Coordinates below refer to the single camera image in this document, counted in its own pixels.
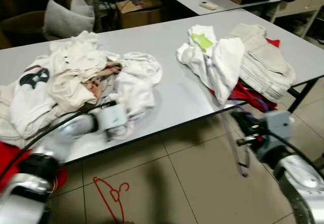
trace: drawer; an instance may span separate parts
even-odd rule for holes
[[[324,0],[295,0],[293,2],[280,2],[277,7],[269,13],[275,14],[277,17],[294,13],[307,12],[307,10],[315,10],[324,5]]]

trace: cardboard box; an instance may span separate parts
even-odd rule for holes
[[[166,20],[160,0],[126,0],[116,3],[120,28],[155,24]]]

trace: black print on shirt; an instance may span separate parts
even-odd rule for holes
[[[23,76],[19,84],[22,85],[31,85],[33,89],[35,89],[36,84],[38,82],[44,82],[47,83],[50,78],[50,72],[47,68],[41,68],[38,72],[36,73],[29,73]]]

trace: pile of clothes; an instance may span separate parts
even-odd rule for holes
[[[240,24],[218,41],[212,26],[196,25],[188,36],[177,58],[200,77],[219,106],[233,99],[260,111],[273,110],[295,80],[279,41],[266,39],[261,26]]]
[[[132,122],[154,107],[152,88],[162,75],[156,59],[98,50],[97,41],[84,31],[68,42],[52,42],[49,55],[0,87],[0,141],[23,148],[61,115],[102,102],[104,91],[105,100],[121,103]]]

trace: gray pillow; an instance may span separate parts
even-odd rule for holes
[[[87,3],[84,0],[72,0],[70,10],[79,15],[95,17],[93,6],[87,5]]]
[[[92,31],[94,22],[94,17],[80,15],[59,5],[54,0],[49,0],[45,11],[43,32],[48,40],[51,35],[69,38],[79,35],[84,30]]]

